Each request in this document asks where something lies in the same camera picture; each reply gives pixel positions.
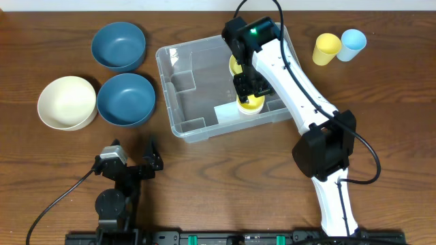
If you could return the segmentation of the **large cream bowl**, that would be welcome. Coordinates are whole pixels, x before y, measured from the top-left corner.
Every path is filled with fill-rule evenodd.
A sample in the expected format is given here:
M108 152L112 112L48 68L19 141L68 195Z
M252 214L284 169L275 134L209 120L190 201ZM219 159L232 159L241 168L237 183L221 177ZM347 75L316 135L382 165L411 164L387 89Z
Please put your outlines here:
M95 89L84 78L65 76L47 85L37 102L41 121L53 129L77 131L97 115Z

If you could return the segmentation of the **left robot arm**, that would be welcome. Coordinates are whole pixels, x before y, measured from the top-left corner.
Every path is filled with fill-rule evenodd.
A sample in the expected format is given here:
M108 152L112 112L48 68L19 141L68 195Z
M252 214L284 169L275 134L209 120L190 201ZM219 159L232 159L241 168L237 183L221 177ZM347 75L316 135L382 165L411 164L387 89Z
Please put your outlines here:
M153 179L155 172L164 168L164 162L153 138L146 145L141 164L129 166L127 159L118 140L95 157L92 167L95 174L114 181L114 188L102 191L95 201L99 217L94 241L97 245L134 245L146 241L144 232L135 228L141 182Z

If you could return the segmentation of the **yellow cup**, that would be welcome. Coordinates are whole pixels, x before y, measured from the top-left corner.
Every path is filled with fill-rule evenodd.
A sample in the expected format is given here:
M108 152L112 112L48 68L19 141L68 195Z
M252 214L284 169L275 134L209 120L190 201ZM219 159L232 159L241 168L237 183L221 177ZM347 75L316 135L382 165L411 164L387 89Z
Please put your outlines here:
M237 103L241 104L244 108L254 109L260 105L264 105L265 96L256 97L255 95L249 95L245 103L242 103L240 99L237 97L236 101Z
M329 64L341 51L341 40L332 33L323 33L315 41L313 50L313 62L316 65L324 66Z

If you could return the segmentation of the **small yellow bowl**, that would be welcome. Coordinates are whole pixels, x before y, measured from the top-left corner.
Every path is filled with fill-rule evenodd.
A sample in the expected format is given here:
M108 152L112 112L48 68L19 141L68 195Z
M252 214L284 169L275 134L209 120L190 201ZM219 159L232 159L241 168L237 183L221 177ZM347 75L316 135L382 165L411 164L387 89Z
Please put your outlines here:
M239 65L233 55L230 56L229 70L232 76L243 72L242 66Z

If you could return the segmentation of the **cream cup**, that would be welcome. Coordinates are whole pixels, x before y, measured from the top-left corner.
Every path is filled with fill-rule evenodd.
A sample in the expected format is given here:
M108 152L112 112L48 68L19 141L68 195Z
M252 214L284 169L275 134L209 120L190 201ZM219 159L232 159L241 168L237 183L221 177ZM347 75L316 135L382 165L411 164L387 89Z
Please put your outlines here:
M263 109L263 105L260 105L254 109L247 109L247 108L244 108L239 103L237 103L237 107L238 107L238 110L241 114L248 115L248 116L259 114Z

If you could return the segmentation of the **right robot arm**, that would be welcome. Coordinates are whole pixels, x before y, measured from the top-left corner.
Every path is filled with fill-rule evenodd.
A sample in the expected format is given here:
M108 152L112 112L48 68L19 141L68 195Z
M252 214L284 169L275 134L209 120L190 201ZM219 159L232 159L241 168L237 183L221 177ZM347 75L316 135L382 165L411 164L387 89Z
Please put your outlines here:
M347 183L349 156L354 136L335 121L356 128L354 115L339 112L312 85L292 56L283 31L269 17L251 24L231 19L221 33L241 73L233 78L241 103L248 97L275 93L290 111L300 139L292 156L314 186L322 213L322 229L328 236L350 236L358 231Z

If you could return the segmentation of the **light blue cup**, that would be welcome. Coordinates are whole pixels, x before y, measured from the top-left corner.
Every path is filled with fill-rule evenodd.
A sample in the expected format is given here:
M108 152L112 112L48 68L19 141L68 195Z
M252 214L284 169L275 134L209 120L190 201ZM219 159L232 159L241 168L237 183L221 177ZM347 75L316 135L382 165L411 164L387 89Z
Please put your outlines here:
M366 35L357 29L348 29L341 36L341 51L337 54L340 61L351 61L367 44Z

